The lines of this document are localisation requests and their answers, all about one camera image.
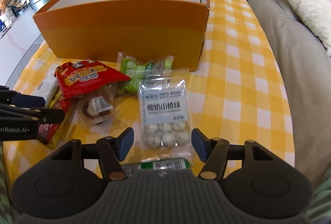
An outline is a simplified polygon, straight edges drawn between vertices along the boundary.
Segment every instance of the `green snack package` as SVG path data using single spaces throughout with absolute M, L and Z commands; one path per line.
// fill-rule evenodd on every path
M 184 158 L 164 159 L 160 161 L 149 161 L 122 165 L 122 169 L 128 177 L 132 176 L 137 169 L 179 170 L 188 169 L 190 167 L 190 163 Z
M 125 56 L 120 52 L 118 56 L 118 62 L 121 63 L 120 72 L 130 77 L 131 81 L 121 83 L 117 93 L 122 94 L 126 90 L 132 94 L 137 94 L 140 81 L 158 71 L 170 70 L 173 65 L 173 59 L 173 56 L 167 56 L 163 59 L 142 64 L 135 58 Z

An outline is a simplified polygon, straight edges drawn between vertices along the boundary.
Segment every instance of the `beige cushion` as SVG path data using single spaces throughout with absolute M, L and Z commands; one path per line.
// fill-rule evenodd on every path
M 331 55 L 331 0 L 287 0 Z
M 282 8 L 284 15 L 296 21 L 301 21 L 298 15 L 293 11 L 290 4 L 286 0 L 275 0 L 275 1 Z
M 295 167 L 316 188 L 331 165 L 331 61 L 316 36 L 275 0 L 248 0 L 282 74 L 290 105 Z

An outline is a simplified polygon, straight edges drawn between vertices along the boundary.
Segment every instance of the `transparent plastic bag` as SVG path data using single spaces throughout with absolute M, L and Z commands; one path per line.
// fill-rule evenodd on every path
M 192 159 L 190 119 L 185 77 L 188 69 L 167 70 L 139 84 L 142 147 L 148 160 Z
M 131 81 L 123 82 L 119 85 L 118 94 L 127 91 L 137 95 L 139 82 L 151 74 L 162 73 L 165 70 L 170 70 L 173 65 L 173 56 L 166 56 L 161 59 L 156 59 L 148 63 L 143 63 L 131 56 L 125 55 L 123 52 L 118 53 L 117 63 L 121 73 L 131 78 Z
M 78 122 L 83 126 L 93 126 L 115 117 L 113 107 L 116 84 L 103 86 L 79 100 Z

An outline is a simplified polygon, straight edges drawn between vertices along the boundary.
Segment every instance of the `table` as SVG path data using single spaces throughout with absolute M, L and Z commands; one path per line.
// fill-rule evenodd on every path
M 210 15 L 199 68 L 190 73 L 188 98 L 193 127 L 209 138 L 222 137 L 232 144 L 253 139 L 294 166 L 292 120 L 282 77 L 267 38 L 246 0 L 210 0 Z M 42 80 L 69 59 L 59 59 L 43 43 L 22 72 L 15 90 L 32 94 Z M 115 63 L 106 63 L 115 67 Z M 60 145 L 70 139 L 94 143 L 106 135 L 118 136 L 127 127 L 140 132 L 138 99 L 115 99 L 117 116 L 113 122 L 87 129 L 77 124 L 73 113 Z M 51 150 L 39 141 L 4 142 L 9 184 Z M 139 158 L 134 146 L 128 161 Z M 197 174 L 203 163 L 193 158 Z M 95 160 L 85 167 L 101 175 Z M 228 162 L 226 174 L 240 167 Z

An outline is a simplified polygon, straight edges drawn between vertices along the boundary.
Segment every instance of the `green striped fabric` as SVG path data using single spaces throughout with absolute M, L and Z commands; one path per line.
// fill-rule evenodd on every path
M 13 223 L 12 209 L 8 199 L 8 192 L 3 167 L 3 149 L 0 142 L 0 224 Z
M 315 190 L 306 216 L 314 224 L 331 223 L 331 167 L 326 172 L 321 185 Z

